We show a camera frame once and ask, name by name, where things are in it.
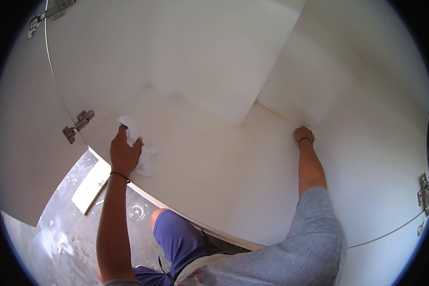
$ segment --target drawstring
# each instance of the drawstring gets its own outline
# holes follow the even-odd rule
[[[202,231],[202,234],[204,235],[204,240],[205,240],[205,250],[207,252],[207,255],[212,255],[213,254],[213,249],[211,247],[211,241],[208,238],[208,235],[204,232],[203,228],[200,228],[200,230]]]
[[[167,279],[170,281],[170,283],[172,283],[172,285],[173,284],[175,284],[175,279],[173,279],[172,277],[170,277],[169,275],[168,275],[168,273],[166,273],[163,269],[162,269],[162,262],[160,261],[160,256],[157,256],[157,258],[159,258],[159,266],[160,266],[160,270],[162,271],[162,272],[164,272],[164,274],[167,276]]]

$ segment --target gray shirt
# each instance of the gray shirt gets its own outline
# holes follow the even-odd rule
[[[183,269],[175,285],[337,285],[345,256],[346,238],[329,194],[313,187],[300,197],[284,241],[248,253],[201,257]],[[116,279],[105,285],[140,283]]]

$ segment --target floor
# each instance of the floor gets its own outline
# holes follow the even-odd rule
[[[57,187],[36,227],[2,212],[17,254],[42,286],[100,284],[95,274],[96,238],[103,204],[93,204],[89,213],[83,215],[71,201],[74,192],[96,163],[97,158],[89,151],[78,160]],[[160,256],[164,271],[169,271],[170,262],[151,230],[151,213],[158,207],[129,187],[126,195],[127,209],[130,210],[127,225],[132,265],[144,265],[160,272],[157,258]],[[103,191],[96,202],[104,197]],[[210,240],[232,254],[248,251],[215,237],[210,237]]]

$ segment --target black wristband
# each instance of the black wristband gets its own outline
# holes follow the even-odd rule
[[[126,178],[126,180],[127,180],[127,184],[128,184],[128,183],[130,183],[130,180],[129,180],[125,175],[122,175],[121,173],[118,173],[118,172],[111,172],[111,173],[110,173],[110,175],[111,175],[111,174],[120,175],[120,176],[122,176],[122,177]]]
[[[302,140],[304,140],[304,139],[307,139],[311,144],[313,144],[313,142],[312,142],[310,139],[308,139],[308,138],[304,137],[304,138],[302,138],[302,139],[300,139],[300,140],[299,140],[299,149],[300,149],[300,142],[301,142]]]

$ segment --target hand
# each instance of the hand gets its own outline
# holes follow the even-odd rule
[[[126,129],[127,127],[121,124],[116,137],[111,141],[110,157],[112,172],[118,172],[128,178],[138,164],[143,138],[138,138],[133,147],[130,147],[127,144]]]
[[[311,143],[313,143],[313,133],[304,126],[294,130],[294,139],[297,142],[300,142],[300,140],[302,140],[303,138],[307,138],[308,140],[310,140]]]

